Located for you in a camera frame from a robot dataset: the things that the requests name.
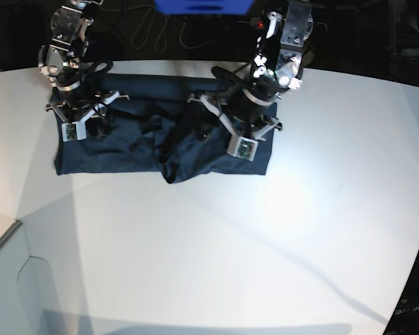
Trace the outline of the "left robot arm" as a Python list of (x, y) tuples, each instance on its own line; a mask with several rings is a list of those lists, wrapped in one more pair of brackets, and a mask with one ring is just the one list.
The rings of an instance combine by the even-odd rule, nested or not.
[(249, 72), (240, 77), (237, 71), (215, 66), (213, 76), (229, 87), (194, 93), (188, 99), (203, 105), (230, 133), (228, 154), (248, 161), (268, 133), (282, 129), (279, 119), (266, 111), (282, 94), (301, 87), (304, 47), (314, 28), (308, 1), (288, 1), (265, 12), (263, 22), (265, 30), (246, 64)]

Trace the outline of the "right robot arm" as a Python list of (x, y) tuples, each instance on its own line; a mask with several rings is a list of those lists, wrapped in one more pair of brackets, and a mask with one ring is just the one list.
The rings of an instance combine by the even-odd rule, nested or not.
[(67, 1), (51, 17), (52, 39), (38, 52), (39, 72), (52, 87), (45, 106), (60, 121), (63, 142), (100, 137), (115, 121), (110, 105), (129, 99), (118, 90), (102, 91), (98, 81), (113, 67), (112, 61), (85, 62), (90, 46), (87, 30), (102, 1)]

